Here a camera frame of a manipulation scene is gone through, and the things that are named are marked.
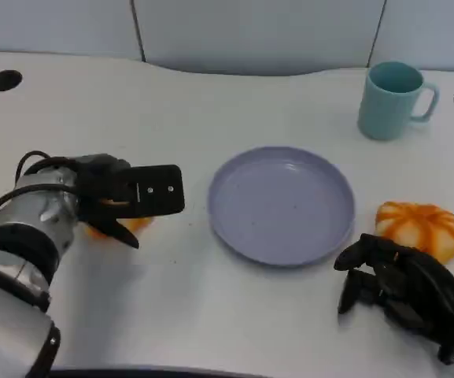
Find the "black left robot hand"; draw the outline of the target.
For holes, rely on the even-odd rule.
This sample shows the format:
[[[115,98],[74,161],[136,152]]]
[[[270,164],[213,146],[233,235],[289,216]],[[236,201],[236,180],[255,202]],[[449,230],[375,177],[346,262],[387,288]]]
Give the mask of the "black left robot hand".
[[[87,224],[95,235],[103,235],[118,242],[139,248],[137,237],[113,215],[109,207],[122,206],[134,198],[127,185],[117,177],[118,172],[131,164],[109,154],[75,157],[76,188],[80,193],[78,219]]]

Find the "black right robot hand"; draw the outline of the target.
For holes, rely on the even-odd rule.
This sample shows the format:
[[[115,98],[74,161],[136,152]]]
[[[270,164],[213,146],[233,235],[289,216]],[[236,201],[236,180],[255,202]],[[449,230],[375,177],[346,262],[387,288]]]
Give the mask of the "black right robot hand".
[[[436,343],[440,362],[454,364],[454,275],[436,258],[364,233],[334,269],[347,273],[339,314],[358,302],[379,306],[394,324]]]

